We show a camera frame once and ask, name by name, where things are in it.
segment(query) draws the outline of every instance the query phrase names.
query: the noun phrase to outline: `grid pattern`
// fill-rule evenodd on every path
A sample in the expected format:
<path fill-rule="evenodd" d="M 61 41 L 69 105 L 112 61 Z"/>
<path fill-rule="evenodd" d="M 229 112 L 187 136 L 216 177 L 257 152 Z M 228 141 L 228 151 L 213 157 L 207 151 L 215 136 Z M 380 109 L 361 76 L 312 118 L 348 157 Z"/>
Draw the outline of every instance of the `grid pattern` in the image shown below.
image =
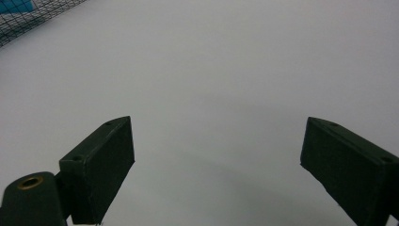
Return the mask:
<path fill-rule="evenodd" d="M 86 0 L 0 0 L 0 47 Z"/>

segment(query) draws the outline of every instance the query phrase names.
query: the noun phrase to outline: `wire mesh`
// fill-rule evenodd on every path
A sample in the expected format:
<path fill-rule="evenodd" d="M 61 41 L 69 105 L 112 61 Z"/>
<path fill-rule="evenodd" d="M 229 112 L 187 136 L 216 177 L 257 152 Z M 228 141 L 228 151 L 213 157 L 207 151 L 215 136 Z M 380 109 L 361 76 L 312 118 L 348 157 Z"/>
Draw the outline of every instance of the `wire mesh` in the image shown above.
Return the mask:
<path fill-rule="evenodd" d="M 86 0 L 0 0 L 0 47 Z"/>

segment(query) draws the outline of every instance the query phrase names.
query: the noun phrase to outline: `black wire basket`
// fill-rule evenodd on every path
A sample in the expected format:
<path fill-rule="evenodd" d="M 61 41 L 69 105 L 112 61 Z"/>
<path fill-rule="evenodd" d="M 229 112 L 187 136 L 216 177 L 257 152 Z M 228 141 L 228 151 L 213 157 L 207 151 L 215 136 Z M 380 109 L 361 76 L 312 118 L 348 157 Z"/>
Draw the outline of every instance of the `black wire basket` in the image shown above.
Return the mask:
<path fill-rule="evenodd" d="M 0 0 L 0 47 L 86 0 Z"/>

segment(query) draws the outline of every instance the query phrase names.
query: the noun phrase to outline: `screw hole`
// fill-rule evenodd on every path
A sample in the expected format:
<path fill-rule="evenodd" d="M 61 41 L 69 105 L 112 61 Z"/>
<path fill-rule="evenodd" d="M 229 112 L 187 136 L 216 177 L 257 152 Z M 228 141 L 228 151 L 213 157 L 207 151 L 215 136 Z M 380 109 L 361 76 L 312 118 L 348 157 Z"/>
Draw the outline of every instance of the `screw hole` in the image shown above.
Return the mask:
<path fill-rule="evenodd" d="M 43 178 L 41 176 L 30 177 L 18 184 L 18 188 L 21 190 L 27 190 L 32 187 L 38 186 L 43 182 Z"/>
<path fill-rule="evenodd" d="M 382 157 L 381 159 L 382 159 L 384 162 L 388 162 L 388 163 L 393 162 L 393 160 L 390 159 L 390 158 L 388 158 L 388 157 Z"/>
<path fill-rule="evenodd" d="M 74 157 L 72 158 L 72 160 L 73 160 L 73 161 L 76 161 L 76 162 L 81 161 L 82 159 L 83 159 L 83 157 L 80 156 L 80 155 L 74 156 Z"/>

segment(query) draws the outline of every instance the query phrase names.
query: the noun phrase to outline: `black mesh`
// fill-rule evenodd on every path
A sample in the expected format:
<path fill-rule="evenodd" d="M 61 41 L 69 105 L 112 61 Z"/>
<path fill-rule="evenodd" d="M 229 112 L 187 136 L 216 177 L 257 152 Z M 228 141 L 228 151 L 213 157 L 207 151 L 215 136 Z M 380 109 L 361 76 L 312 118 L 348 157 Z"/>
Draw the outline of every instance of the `black mesh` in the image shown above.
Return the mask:
<path fill-rule="evenodd" d="M 0 0 L 0 47 L 86 0 Z"/>

